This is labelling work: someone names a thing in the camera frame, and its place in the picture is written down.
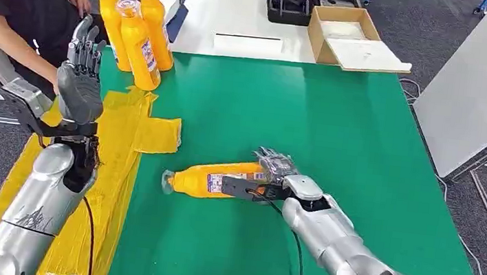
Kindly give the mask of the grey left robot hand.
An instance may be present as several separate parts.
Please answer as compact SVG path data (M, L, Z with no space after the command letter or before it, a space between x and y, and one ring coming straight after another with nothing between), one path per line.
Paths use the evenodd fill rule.
M67 46L67 59L57 69L61 115L77 124L91 124L103 113L100 66L105 40L96 42L99 27L88 14L78 23Z

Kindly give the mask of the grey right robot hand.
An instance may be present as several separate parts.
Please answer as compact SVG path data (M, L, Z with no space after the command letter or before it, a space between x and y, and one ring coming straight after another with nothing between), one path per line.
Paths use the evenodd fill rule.
M260 146L254 151L259 165L265 171L268 182L274 185L283 184L284 178L298 175L300 172L294 165L290 155L282 154L272 148Z

